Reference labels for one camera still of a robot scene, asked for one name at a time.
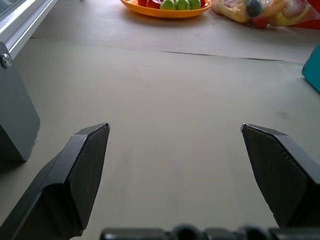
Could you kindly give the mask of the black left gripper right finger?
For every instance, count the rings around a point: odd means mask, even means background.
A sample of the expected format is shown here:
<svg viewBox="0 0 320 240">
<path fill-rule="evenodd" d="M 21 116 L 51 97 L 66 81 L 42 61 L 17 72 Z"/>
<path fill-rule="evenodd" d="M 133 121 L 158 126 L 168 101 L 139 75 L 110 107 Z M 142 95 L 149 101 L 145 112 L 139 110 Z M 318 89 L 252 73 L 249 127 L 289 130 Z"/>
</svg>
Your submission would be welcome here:
<svg viewBox="0 0 320 240">
<path fill-rule="evenodd" d="M 320 227 L 320 164 L 275 129 L 241 126 L 255 181 L 279 227 Z"/>
</svg>

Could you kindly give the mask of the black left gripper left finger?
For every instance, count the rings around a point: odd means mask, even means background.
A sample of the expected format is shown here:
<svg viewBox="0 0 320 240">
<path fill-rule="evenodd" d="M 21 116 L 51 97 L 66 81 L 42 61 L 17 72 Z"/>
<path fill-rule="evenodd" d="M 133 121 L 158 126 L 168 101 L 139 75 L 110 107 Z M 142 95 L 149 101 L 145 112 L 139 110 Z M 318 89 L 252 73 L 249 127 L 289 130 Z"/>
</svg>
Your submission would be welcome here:
<svg viewBox="0 0 320 240">
<path fill-rule="evenodd" d="M 0 226 L 0 240 L 70 240 L 87 228 L 100 186 L 110 127 L 75 133 L 36 175 Z"/>
</svg>

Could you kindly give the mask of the teal box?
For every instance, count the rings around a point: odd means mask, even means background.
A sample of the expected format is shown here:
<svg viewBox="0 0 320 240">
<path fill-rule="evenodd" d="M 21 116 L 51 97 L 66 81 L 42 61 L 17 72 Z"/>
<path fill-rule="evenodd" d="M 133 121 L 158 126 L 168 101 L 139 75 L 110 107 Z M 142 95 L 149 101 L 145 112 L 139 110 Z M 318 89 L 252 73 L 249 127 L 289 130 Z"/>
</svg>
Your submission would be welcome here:
<svg viewBox="0 0 320 240">
<path fill-rule="evenodd" d="M 320 42 L 304 64 L 302 76 L 320 94 Z"/>
</svg>

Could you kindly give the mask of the clear bag of toy produce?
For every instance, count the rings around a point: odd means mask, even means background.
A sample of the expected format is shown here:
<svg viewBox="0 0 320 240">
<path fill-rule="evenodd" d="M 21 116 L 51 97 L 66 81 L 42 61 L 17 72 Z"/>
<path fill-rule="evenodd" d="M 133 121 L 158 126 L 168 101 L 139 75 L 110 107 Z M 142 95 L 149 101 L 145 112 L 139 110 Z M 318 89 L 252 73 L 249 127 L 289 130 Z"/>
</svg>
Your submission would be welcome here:
<svg viewBox="0 0 320 240">
<path fill-rule="evenodd" d="M 248 0 L 211 0 L 213 11 L 235 22 L 258 29 L 300 26 L 320 29 L 320 0 L 259 0 L 262 12 L 250 17 Z"/>
</svg>

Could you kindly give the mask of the dark blue toy plum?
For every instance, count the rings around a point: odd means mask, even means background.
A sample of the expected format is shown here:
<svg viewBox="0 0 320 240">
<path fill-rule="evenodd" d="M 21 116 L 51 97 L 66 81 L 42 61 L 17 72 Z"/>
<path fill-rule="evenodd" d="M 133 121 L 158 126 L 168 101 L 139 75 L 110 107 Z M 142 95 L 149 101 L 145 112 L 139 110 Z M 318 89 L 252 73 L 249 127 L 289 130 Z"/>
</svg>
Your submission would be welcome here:
<svg viewBox="0 0 320 240">
<path fill-rule="evenodd" d="M 248 0 L 245 4 L 246 13 L 255 18 L 259 16 L 262 12 L 262 5 L 259 0 Z"/>
</svg>

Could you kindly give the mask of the orange plate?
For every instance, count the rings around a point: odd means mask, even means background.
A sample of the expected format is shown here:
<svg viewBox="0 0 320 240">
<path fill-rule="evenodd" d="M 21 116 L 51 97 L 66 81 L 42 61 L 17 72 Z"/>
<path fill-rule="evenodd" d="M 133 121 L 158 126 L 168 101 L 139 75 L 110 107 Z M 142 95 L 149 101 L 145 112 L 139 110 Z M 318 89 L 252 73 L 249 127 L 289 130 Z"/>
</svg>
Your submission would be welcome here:
<svg viewBox="0 0 320 240">
<path fill-rule="evenodd" d="M 211 0 L 205 0 L 204 7 L 195 10 L 165 10 L 140 6 L 138 0 L 120 0 L 129 10 L 149 17 L 165 19 L 185 19 L 205 13 L 212 5 Z"/>
</svg>

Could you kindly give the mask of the grey metal bracket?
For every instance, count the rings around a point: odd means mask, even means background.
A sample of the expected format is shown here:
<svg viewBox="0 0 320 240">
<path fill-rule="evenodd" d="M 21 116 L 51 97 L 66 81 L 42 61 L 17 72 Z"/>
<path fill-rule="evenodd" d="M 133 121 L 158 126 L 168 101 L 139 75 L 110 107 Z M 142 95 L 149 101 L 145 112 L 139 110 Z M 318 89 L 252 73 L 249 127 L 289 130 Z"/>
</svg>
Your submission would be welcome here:
<svg viewBox="0 0 320 240">
<path fill-rule="evenodd" d="M 0 42 L 0 55 L 10 55 Z M 0 63 L 0 162 L 29 159 L 40 129 L 40 118 L 16 66 Z"/>
</svg>

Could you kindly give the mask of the silver bracket screw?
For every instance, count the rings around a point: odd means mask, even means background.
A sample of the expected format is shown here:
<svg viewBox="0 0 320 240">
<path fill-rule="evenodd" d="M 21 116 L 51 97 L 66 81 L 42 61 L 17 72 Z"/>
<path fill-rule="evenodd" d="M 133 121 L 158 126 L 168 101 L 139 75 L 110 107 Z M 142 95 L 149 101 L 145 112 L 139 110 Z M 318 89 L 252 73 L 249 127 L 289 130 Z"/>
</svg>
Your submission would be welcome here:
<svg viewBox="0 0 320 240">
<path fill-rule="evenodd" d="M 10 68 L 12 66 L 12 58 L 9 54 L 3 53 L 0 55 L 0 63 L 3 68 Z"/>
</svg>

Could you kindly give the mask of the aluminium frame rail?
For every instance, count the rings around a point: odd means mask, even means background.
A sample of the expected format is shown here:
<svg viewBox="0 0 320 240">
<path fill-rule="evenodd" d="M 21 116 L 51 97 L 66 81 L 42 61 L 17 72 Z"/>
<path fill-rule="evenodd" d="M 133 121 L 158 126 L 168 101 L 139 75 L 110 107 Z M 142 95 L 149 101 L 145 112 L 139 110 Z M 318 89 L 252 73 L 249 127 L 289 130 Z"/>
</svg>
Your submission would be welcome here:
<svg viewBox="0 0 320 240">
<path fill-rule="evenodd" d="M 14 59 L 58 0 L 0 0 L 0 42 Z"/>
</svg>

